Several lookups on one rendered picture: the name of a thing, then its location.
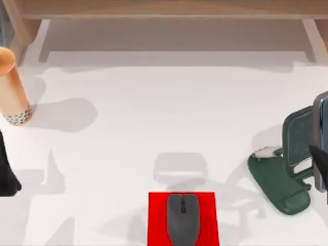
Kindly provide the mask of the wooden shelf unit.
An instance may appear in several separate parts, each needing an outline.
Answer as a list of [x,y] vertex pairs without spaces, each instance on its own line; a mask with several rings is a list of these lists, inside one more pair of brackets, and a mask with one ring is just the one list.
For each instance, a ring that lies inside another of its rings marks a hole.
[[0,0],[14,29],[18,58],[44,19],[313,19],[328,51],[328,0]]

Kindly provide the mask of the green phone stand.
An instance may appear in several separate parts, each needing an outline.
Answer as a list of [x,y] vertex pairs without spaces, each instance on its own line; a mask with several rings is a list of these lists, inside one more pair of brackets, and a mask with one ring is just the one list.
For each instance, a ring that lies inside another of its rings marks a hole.
[[248,168],[271,204],[285,215],[295,215],[310,205],[311,185],[304,182],[314,175],[313,166],[295,172],[310,159],[313,143],[313,108],[291,113],[282,125],[282,145],[264,147],[248,158]]

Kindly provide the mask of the grey computer mouse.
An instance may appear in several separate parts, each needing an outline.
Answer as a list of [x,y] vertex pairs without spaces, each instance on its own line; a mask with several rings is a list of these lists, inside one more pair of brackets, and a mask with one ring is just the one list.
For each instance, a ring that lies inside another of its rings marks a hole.
[[196,195],[169,195],[166,219],[169,240],[173,246],[195,246],[200,234],[199,201]]

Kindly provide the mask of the orange bubble tea cup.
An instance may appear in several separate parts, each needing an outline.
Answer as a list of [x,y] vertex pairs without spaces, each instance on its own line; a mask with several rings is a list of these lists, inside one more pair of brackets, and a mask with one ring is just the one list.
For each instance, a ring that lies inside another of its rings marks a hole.
[[17,72],[15,55],[6,47],[0,47],[0,112],[13,126],[22,126],[32,117],[31,106]]

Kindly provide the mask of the red mouse pad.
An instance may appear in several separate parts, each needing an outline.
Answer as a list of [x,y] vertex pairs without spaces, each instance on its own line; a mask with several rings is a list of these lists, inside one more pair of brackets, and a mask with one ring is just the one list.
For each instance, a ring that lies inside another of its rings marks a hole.
[[150,192],[147,246],[173,246],[167,230],[167,200],[171,194],[194,194],[199,201],[200,234],[195,246],[219,246],[215,193]]

